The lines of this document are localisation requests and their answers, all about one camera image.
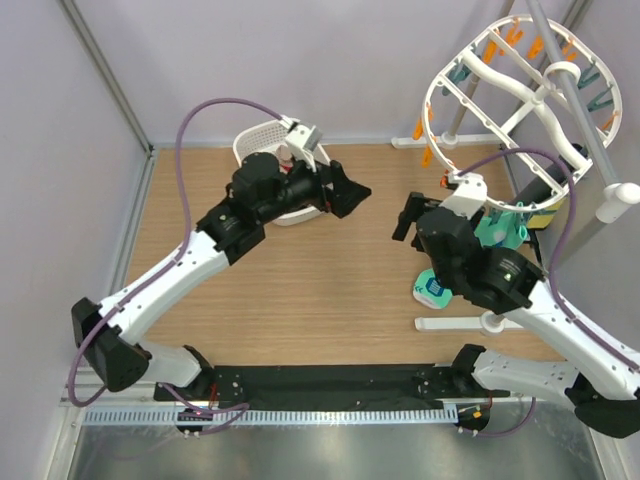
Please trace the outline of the red sock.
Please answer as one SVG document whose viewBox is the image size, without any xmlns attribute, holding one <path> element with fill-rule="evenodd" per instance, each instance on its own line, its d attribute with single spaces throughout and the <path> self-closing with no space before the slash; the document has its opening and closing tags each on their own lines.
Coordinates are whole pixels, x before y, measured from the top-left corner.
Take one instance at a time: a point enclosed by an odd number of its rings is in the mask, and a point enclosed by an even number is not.
<svg viewBox="0 0 640 480">
<path fill-rule="evenodd" d="M 278 159 L 280 170 L 283 171 L 284 173 L 289 172 L 293 167 L 295 158 L 291 154 L 288 147 L 286 145 L 279 145 L 276 148 L 274 154 Z"/>
</svg>

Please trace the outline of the teal patterned sock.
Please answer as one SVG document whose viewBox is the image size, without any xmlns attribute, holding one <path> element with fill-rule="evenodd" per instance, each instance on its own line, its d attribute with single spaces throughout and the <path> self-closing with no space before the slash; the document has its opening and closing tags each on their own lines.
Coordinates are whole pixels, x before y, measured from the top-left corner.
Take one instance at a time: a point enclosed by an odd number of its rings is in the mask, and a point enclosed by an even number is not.
<svg viewBox="0 0 640 480">
<path fill-rule="evenodd" d="M 424 270 L 417 276 L 412 294 L 416 301 L 434 310 L 446 308 L 453 298 L 452 291 L 438 282 L 433 269 Z"/>
<path fill-rule="evenodd" d="M 490 208 L 474 230 L 484 247 L 520 248 L 529 239 L 525 216 L 520 212 Z"/>
</svg>

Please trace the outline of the white round clip hanger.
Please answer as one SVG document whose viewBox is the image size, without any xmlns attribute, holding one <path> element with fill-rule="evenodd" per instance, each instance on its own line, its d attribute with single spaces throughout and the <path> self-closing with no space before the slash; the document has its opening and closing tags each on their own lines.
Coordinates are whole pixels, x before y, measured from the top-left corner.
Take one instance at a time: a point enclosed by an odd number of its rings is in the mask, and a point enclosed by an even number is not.
<svg viewBox="0 0 640 480">
<path fill-rule="evenodd" d="M 578 183 L 591 169 L 596 155 L 604 153 L 615 139 L 621 124 L 623 103 L 617 81 L 608 66 L 566 27 L 555 21 L 548 21 L 548 32 L 537 36 L 533 50 L 550 46 L 553 39 L 561 37 L 567 44 L 559 57 L 553 60 L 545 70 L 533 67 L 529 59 L 523 57 L 516 45 L 501 35 L 500 29 L 509 26 L 519 29 L 524 23 L 533 23 L 530 15 L 511 15 L 501 18 L 479 34 L 465 46 L 456 57 L 443 68 L 431 82 L 426 92 L 420 121 L 420 132 L 426 141 L 431 157 L 437 159 L 446 169 L 446 182 L 449 173 L 476 173 L 475 168 L 461 170 L 444 153 L 445 148 L 454 148 L 458 144 L 455 135 L 434 136 L 431 122 L 432 96 L 436 89 L 445 89 L 453 95 L 460 107 L 471 112 L 505 146 L 507 154 L 514 154 L 536 176 L 544 180 L 552 195 L 540 204 L 511 205 L 491 198 L 488 194 L 484 206 L 498 210 L 533 213 L 560 204 L 571 193 L 571 186 Z M 503 123 L 495 121 L 463 92 L 454 81 L 455 74 L 467 71 L 471 75 L 521 101 L 521 106 Z M 577 121 L 588 122 L 592 113 L 608 108 L 611 115 L 602 127 L 585 127 L 584 141 L 588 155 L 583 156 L 572 145 L 561 123 L 546 100 L 552 98 Z M 556 183 L 536 161 L 535 153 L 516 145 L 512 131 L 530 114 L 535 115 L 562 157 L 563 162 L 571 166 L 566 174 L 564 186 Z"/>
</svg>

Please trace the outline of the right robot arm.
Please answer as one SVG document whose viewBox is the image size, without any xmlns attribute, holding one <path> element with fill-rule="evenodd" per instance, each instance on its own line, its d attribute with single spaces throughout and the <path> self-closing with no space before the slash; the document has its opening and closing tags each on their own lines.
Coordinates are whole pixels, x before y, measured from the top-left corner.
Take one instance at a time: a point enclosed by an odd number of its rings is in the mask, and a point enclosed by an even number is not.
<svg viewBox="0 0 640 480">
<path fill-rule="evenodd" d="M 393 239 L 409 229 L 413 247 L 426 253 L 437 282 L 472 305 L 535 333 L 562 356 L 540 362 L 465 346 L 450 372 L 463 396 L 480 389 L 521 393 L 571 410 L 591 429 L 617 439 L 639 430 L 639 354 L 553 290 L 549 275 L 519 252 L 484 247 L 474 221 L 445 203 L 409 194 Z"/>
</svg>

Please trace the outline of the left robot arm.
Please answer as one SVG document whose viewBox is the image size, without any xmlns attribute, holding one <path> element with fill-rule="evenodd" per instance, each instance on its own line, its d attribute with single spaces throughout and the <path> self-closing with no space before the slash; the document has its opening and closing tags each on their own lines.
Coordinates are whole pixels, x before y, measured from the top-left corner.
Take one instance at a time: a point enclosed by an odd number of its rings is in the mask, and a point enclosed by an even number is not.
<svg viewBox="0 0 640 480">
<path fill-rule="evenodd" d="M 143 380 L 169 384 L 190 400 L 204 398 L 212 386 L 204 357 L 190 346 L 148 343 L 146 332 L 191 290 L 263 241 L 268 223 L 301 206 L 344 218 L 370 194 L 337 161 L 310 168 L 296 160 L 283 172 L 271 153 L 245 157 L 225 198 L 176 252 L 112 296 L 98 303 L 82 298 L 72 307 L 74 336 L 84 358 L 110 392 Z"/>
</svg>

